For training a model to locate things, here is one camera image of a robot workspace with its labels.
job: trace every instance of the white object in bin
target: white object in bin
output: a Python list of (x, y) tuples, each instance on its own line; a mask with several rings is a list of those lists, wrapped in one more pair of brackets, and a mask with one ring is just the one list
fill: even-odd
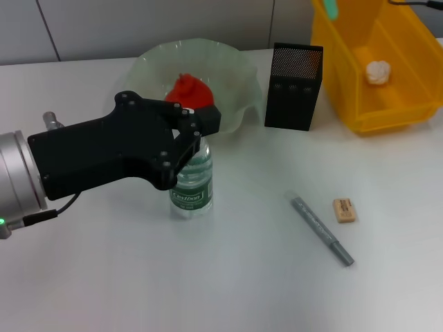
[(382, 85), (389, 80), (390, 64), (386, 61), (373, 61), (366, 67), (369, 84)]

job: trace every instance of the cable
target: cable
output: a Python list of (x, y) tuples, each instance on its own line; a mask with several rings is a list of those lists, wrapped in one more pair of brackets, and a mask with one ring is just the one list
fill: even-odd
[(396, 6), (426, 6), (436, 10), (443, 10), (443, 2), (429, 0), (427, 2), (413, 1), (413, 2), (397, 2), (393, 0), (388, 0), (388, 3)]
[(427, 4), (427, 2), (421, 2), (421, 1), (397, 2), (397, 1), (388, 0), (388, 2), (391, 5), (396, 5), (396, 6), (426, 6)]
[(80, 196), (80, 193), (75, 194), (68, 203), (63, 205), (59, 210), (48, 210), (39, 213), (30, 214), (23, 217), (23, 224), (25, 227), (41, 223), (49, 219), (57, 218), (61, 213), (65, 212)]
[(81, 192), (79, 192), (78, 194), (75, 194), (72, 199), (69, 200), (68, 203), (66, 203), (62, 208), (60, 208), (59, 210), (57, 210), (57, 214), (62, 214), (63, 212), (65, 212), (80, 196)]

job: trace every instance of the water bottle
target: water bottle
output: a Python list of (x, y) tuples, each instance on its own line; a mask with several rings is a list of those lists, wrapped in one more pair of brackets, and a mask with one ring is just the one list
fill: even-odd
[(205, 138), (170, 190), (171, 208), (185, 219), (207, 213), (213, 206), (213, 160)]

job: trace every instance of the glass bowl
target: glass bowl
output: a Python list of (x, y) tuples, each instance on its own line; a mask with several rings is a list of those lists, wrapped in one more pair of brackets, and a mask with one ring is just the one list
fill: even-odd
[(245, 110), (262, 103), (257, 68), (237, 49), (207, 39), (174, 41), (147, 51), (131, 67), (124, 90), (164, 100), (181, 73), (209, 86), (221, 113), (222, 133), (236, 130)]

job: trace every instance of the marker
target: marker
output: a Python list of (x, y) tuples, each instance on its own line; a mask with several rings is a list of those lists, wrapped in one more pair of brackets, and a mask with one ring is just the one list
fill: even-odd
[(287, 198), (291, 205), (297, 210), (312, 230), (320, 237), (323, 243), (345, 264), (351, 266), (353, 258), (347, 253), (337, 238), (327, 229), (324, 223), (295, 192), (288, 192)]

